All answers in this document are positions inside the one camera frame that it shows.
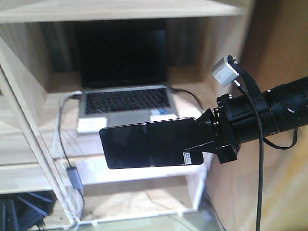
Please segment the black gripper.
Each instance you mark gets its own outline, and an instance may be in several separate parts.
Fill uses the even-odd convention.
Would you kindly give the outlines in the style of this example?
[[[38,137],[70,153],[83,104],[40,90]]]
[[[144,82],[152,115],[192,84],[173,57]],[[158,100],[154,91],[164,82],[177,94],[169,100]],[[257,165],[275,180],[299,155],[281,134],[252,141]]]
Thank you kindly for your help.
[[[206,142],[185,148],[188,152],[206,152],[216,154],[220,163],[237,160],[241,144],[258,140],[259,127],[253,108],[244,95],[230,98],[224,94],[217,98],[217,111],[221,144],[216,141]],[[196,119],[197,127],[212,127],[213,113],[208,108]]]

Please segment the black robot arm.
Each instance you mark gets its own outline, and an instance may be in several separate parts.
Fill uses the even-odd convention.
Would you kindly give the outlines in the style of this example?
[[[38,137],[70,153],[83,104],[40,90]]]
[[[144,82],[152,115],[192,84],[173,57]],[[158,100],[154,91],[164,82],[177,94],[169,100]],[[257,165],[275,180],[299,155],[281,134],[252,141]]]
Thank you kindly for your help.
[[[213,153],[221,163],[227,163],[237,160],[241,144],[259,138],[259,129],[246,96],[224,94],[217,104],[197,119],[195,137],[187,140],[184,150]],[[257,93],[256,107],[264,137],[293,130],[291,145],[295,146],[298,128],[308,123],[307,77]]]

